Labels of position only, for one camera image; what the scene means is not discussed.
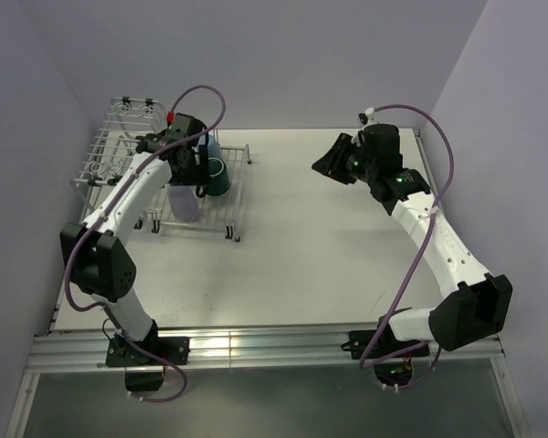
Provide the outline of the blue cup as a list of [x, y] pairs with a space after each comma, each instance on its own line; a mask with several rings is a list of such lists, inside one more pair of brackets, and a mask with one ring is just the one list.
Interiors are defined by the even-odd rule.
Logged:
[[213, 135], [201, 137], [198, 141], [198, 146], [201, 147], [202, 145], [206, 146], [207, 155], [209, 158], [217, 158], [219, 160], [223, 159], [220, 145]]

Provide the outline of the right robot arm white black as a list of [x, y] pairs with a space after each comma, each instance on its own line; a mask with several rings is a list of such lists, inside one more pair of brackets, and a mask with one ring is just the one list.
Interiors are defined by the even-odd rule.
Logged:
[[493, 275], [470, 253], [425, 178], [405, 167], [396, 126], [375, 124], [354, 136], [342, 133], [311, 167], [338, 183], [365, 183], [412, 239], [418, 249], [415, 260], [427, 262], [439, 287], [441, 300], [434, 308], [391, 306], [367, 355], [404, 354], [430, 341], [453, 351], [502, 331], [513, 291], [510, 280]]

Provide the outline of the dark green mug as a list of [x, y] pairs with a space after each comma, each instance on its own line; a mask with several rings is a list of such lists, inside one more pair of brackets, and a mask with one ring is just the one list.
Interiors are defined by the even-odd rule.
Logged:
[[206, 186], [197, 186], [195, 195], [198, 198], [208, 196], [221, 196], [225, 194], [231, 185], [226, 163], [217, 157], [208, 159], [209, 181]]

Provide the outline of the purple cup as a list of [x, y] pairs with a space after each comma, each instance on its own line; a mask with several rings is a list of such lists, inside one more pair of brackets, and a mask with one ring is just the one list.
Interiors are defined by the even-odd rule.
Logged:
[[199, 207], [190, 187], [171, 185], [168, 187], [167, 197], [171, 212], [178, 221], [186, 223], [198, 221]]

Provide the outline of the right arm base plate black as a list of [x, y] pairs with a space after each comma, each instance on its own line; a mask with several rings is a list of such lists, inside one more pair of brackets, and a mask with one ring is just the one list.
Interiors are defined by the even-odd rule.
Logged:
[[[352, 360], [359, 360], [374, 337], [375, 332], [376, 329], [349, 331], [348, 340], [340, 348], [342, 351], [350, 353]], [[374, 344], [368, 358], [371, 360], [403, 358], [404, 356], [414, 358], [428, 357], [429, 354], [430, 349], [427, 344], [416, 339], [407, 341], [397, 340], [392, 330], [387, 327]]]

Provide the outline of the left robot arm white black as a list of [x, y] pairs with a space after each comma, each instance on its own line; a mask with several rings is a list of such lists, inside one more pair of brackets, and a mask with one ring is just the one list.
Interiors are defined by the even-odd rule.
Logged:
[[78, 312], [87, 310], [72, 299], [70, 288], [77, 286], [115, 327], [114, 350], [139, 364], [164, 360], [166, 353], [156, 322], [134, 290], [137, 267], [126, 244], [163, 186], [207, 183], [208, 152], [198, 142], [208, 139], [201, 120], [169, 113], [166, 129], [139, 137], [130, 166], [101, 205], [81, 224], [67, 224], [59, 234], [69, 305]]

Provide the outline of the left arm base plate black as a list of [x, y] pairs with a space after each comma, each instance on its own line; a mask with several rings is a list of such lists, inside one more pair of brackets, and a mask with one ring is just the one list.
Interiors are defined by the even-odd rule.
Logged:
[[[151, 346], [136, 345], [152, 353], [156, 358], [168, 360], [175, 365], [185, 365], [188, 360], [190, 339], [188, 337], [160, 337]], [[109, 344], [105, 365], [109, 368], [139, 366], [161, 366], [158, 359], [151, 358], [131, 346], [124, 338], [115, 336]]]

